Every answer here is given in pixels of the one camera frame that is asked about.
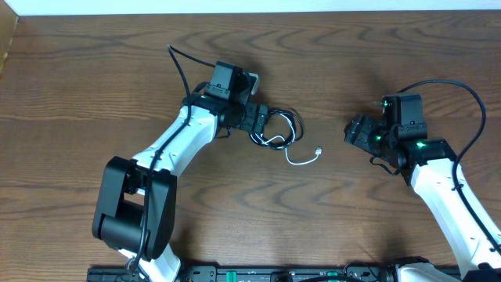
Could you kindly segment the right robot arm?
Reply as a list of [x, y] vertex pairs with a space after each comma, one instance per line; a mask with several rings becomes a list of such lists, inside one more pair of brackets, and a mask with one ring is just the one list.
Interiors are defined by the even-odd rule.
[[357, 115], [345, 142], [371, 156], [372, 165], [406, 184], [430, 209], [449, 243], [461, 281], [500, 279], [500, 230], [469, 187], [458, 156], [443, 138], [430, 139], [418, 94], [384, 96], [380, 120]]

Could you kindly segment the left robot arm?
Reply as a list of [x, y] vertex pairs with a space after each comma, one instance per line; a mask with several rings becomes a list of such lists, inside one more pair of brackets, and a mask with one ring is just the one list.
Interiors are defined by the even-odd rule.
[[257, 74], [216, 63], [211, 80], [187, 93], [178, 117], [153, 144], [106, 164], [92, 234], [127, 257], [118, 280], [176, 279], [181, 261], [169, 241], [178, 178], [221, 129], [263, 131], [268, 108], [249, 100], [258, 85]]

